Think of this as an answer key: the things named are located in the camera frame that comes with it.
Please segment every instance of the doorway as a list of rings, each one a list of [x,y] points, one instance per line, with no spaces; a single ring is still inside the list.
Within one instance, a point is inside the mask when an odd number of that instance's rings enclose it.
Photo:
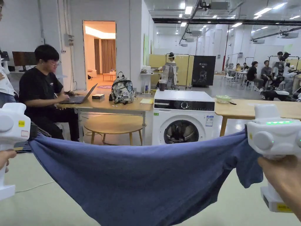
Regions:
[[[84,21],[84,54],[87,89],[111,89],[116,79],[115,21]]]

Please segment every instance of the blue t-shirt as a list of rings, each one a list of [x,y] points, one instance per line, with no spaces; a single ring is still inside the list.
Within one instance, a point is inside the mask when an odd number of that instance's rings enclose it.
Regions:
[[[101,226],[179,224],[217,201],[233,168],[248,188],[263,180],[244,131],[160,146],[30,141],[50,176]]]

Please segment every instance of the small box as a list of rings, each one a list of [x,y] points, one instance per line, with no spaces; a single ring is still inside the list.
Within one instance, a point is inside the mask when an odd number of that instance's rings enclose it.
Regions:
[[[98,99],[98,100],[104,99],[104,94],[94,94],[92,95],[92,99]]]

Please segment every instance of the round wooden stool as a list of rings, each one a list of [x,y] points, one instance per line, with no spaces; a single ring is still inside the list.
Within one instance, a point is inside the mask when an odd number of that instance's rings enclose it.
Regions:
[[[84,127],[92,132],[91,144],[94,144],[95,133],[103,134],[104,142],[106,134],[124,134],[130,135],[130,144],[133,145],[133,132],[139,132],[142,145],[142,123],[141,116],[134,115],[100,115],[88,119]]]

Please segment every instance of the yellow sticker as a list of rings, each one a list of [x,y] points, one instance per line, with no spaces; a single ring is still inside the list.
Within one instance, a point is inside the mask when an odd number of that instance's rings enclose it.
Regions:
[[[19,121],[19,127],[25,127],[25,121]]]
[[[277,203],[277,210],[284,213],[292,213],[292,210],[284,203]]]

